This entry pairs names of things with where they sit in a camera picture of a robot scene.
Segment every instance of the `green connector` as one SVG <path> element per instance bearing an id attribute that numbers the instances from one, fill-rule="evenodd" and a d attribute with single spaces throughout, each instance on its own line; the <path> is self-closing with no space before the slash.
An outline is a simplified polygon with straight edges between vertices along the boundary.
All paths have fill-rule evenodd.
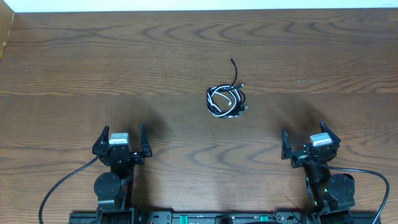
<path id="1" fill-rule="evenodd" d="M 260 222 L 268 222 L 268 216 L 261 216 Z"/>
<path id="2" fill-rule="evenodd" d="M 180 216 L 180 224 L 188 224 L 188 215 Z"/>

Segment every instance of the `black wire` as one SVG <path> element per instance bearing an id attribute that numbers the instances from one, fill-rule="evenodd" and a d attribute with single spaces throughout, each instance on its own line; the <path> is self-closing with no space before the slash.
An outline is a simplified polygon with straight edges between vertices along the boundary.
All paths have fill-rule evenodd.
<path id="1" fill-rule="evenodd" d="M 229 58 L 229 59 L 231 59 L 231 62 L 232 62 L 232 64 L 235 67 L 235 79 L 234 79 L 234 81 L 231 84 L 231 86 L 233 86 L 235 84 L 235 82 L 236 82 L 236 79 L 238 78 L 238 68 L 236 67 L 236 63 L 235 63 L 234 59 L 233 58 Z"/>
<path id="2" fill-rule="evenodd" d="M 244 102 L 246 101 L 246 95 L 240 90 L 240 88 L 243 87 L 243 84 L 240 86 L 233 86 L 236 83 L 236 79 L 238 78 L 238 68 L 233 58 L 230 59 L 235 68 L 235 78 L 232 84 L 218 85 L 213 88 L 209 88 L 206 92 L 207 108 L 209 109 L 210 113 L 219 118 L 231 118 L 239 116 L 242 114 L 242 111 L 247 109 L 247 106 L 243 105 Z M 220 107 L 213 100 L 213 95 L 215 93 L 223 93 L 223 92 L 229 93 L 236 101 L 234 102 L 233 108 L 229 108 L 227 111 L 220 111 L 221 109 L 218 110 L 218 108 Z"/>
<path id="3" fill-rule="evenodd" d="M 296 214 L 295 214 L 293 211 L 291 211 L 290 209 L 288 209 L 288 208 L 279 208 L 279 209 L 277 209 L 277 210 L 274 211 L 274 213 L 272 214 L 272 219 L 274 219 L 276 223 L 280 223 L 280 222 L 278 222 L 278 221 L 276 220 L 276 214 L 277 214 L 278 212 L 283 212 L 283 210 L 286 210 L 286 211 L 291 212 L 291 213 L 293 214 L 294 218 L 297 220 L 297 223 L 296 223 L 296 224 L 300 224 L 300 223 L 301 223 L 300 219 L 297 218 Z"/>
<path id="4" fill-rule="evenodd" d="M 332 166 L 328 166 L 328 165 L 324 165 L 321 164 L 321 166 L 329 168 L 329 169 L 334 169 L 334 170 L 342 170 L 342 171 L 348 171 L 348 172 L 360 172 L 360 173 L 364 173 L 364 174 L 372 174 L 372 175 L 376 175 L 378 177 L 380 177 L 381 179 L 384 180 L 384 182 L 386 183 L 386 193 L 384 194 L 384 198 L 383 201 L 380 205 L 379 210 L 377 211 L 376 215 L 374 216 L 372 223 L 371 224 L 375 224 L 377 222 L 377 219 L 380 217 L 381 212 L 383 211 L 384 206 L 386 205 L 387 199 L 388 199 L 388 195 L 390 192 L 390 184 L 388 183 L 387 178 L 385 178 L 383 175 L 379 174 L 378 172 L 374 172 L 371 170 L 363 170 L 363 169 L 350 169 L 350 168 L 341 168 L 341 167 L 332 167 Z"/>
<path id="5" fill-rule="evenodd" d="M 62 182 L 64 182 L 66 179 L 68 179 L 69 177 L 79 173 L 80 171 L 82 171 L 83 169 L 86 169 L 88 166 L 92 165 L 96 160 L 98 159 L 98 156 L 95 157 L 92 161 L 89 161 L 89 163 L 87 163 L 86 165 L 82 166 L 81 168 L 71 172 L 70 174 L 68 174 L 67 176 L 65 176 L 64 178 L 62 178 L 60 181 L 58 181 L 58 183 L 56 183 L 54 185 L 54 187 L 51 188 L 51 190 L 47 193 L 47 195 L 44 197 L 43 202 L 40 206 L 39 209 L 39 223 L 43 224 L 43 209 L 44 209 L 44 205 L 45 202 L 47 201 L 47 199 L 49 199 L 50 194 L 60 185 L 62 184 Z"/>

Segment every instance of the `tabletop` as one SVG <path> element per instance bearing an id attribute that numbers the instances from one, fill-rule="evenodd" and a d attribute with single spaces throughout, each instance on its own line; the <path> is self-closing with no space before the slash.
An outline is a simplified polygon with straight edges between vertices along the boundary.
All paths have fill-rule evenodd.
<path id="1" fill-rule="evenodd" d="M 18 14 L 0 61 L 0 223 L 37 223 L 40 203 L 86 164 L 105 125 L 135 149 L 145 123 L 153 157 L 132 201 L 175 211 L 304 210 L 302 169 L 280 159 L 280 130 L 298 149 L 326 122 L 332 166 L 390 182 L 383 223 L 397 223 L 398 10 Z M 249 109 L 219 119 L 207 89 L 243 83 Z M 95 210 L 100 161 L 65 181 L 45 223 Z M 356 181 L 353 210 L 376 211 L 384 182 Z"/>

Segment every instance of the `white wall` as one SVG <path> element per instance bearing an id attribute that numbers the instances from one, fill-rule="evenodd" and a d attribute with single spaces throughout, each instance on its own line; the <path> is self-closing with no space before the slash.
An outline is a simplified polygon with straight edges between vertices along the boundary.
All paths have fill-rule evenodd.
<path id="1" fill-rule="evenodd" d="M 398 0 L 5 0 L 14 12 L 398 7 Z"/>

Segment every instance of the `wooden table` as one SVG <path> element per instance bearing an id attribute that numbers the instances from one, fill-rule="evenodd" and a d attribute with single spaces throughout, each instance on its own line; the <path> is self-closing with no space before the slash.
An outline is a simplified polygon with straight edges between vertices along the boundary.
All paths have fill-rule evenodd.
<path id="1" fill-rule="evenodd" d="M 244 83 L 249 109 L 213 117 L 209 87 Z M 37 223 L 64 175 L 93 158 L 104 125 L 153 158 L 133 200 L 174 210 L 308 208 L 302 169 L 280 159 L 280 130 L 301 145 L 324 119 L 341 138 L 334 166 L 384 174 L 383 223 L 397 223 L 398 10 L 18 14 L 0 62 L 0 223 Z M 94 210 L 100 161 L 62 184 L 45 223 Z M 353 174 L 354 210 L 375 211 L 385 186 Z"/>

